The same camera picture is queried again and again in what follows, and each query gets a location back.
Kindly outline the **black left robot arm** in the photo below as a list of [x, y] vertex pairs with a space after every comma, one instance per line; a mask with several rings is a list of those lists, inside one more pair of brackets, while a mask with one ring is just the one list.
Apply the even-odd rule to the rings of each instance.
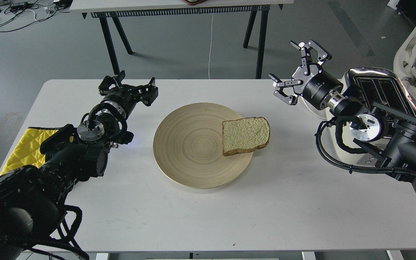
[[65, 125], [41, 144], [45, 163], [0, 176], [0, 260], [15, 260], [25, 250], [61, 259], [37, 245], [90, 258], [74, 238], [82, 210], [66, 205], [66, 197], [76, 183], [104, 175], [110, 150], [134, 137], [127, 119], [135, 106], [142, 102], [148, 107], [158, 96], [155, 78], [132, 86], [122, 84], [124, 77], [124, 71], [106, 76], [98, 87], [104, 98], [81, 123]]

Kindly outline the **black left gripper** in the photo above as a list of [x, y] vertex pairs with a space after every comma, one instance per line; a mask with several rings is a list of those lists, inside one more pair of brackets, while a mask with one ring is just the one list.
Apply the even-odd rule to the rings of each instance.
[[105, 96], [103, 103], [112, 105], [122, 117], [128, 118], [138, 102], [142, 102], [147, 107], [152, 105], [157, 99], [158, 87], [155, 77], [152, 77], [148, 84], [123, 85], [122, 80], [125, 75], [125, 71], [122, 70], [118, 75], [105, 76], [98, 86], [98, 91], [101, 96]]

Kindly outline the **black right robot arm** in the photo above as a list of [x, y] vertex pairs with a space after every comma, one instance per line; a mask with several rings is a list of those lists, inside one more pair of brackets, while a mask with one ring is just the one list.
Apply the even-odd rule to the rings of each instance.
[[[398, 181], [416, 178], [416, 109], [408, 92], [393, 72], [382, 68], [350, 69], [344, 83], [322, 65], [332, 58], [314, 40], [291, 46], [300, 52], [301, 63], [291, 79], [269, 74], [274, 95], [288, 105], [301, 97], [313, 108], [329, 109], [330, 120], [322, 121], [315, 134], [321, 157], [349, 173], [386, 174]], [[344, 163], [329, 155], [321, 136], [334, 127], [335, 143], [349, 154], [370, 154], [373, 167]]]

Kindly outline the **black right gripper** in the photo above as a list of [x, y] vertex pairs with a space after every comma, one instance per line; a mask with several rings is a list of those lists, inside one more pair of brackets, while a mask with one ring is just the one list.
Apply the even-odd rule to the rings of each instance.
[[[341, 92], [343, 87], [342, 82], [322, 69], [322, 65], [333, 56], [314, 40], [301, 43], [291, 40], [290, 44], [300, 51], [302, 64], [296, 69], [292, 79], [283, 81], [275, 74], [268, 74], [275, 88], [274, 96], [287, 105], [296, 105], [298, 97], [302, 96], [317, 110], [325, 109], [330, 99], [329, 93]], [[284, 92], [286, 88], [292, 88], [293, 94], [287, 95]]]

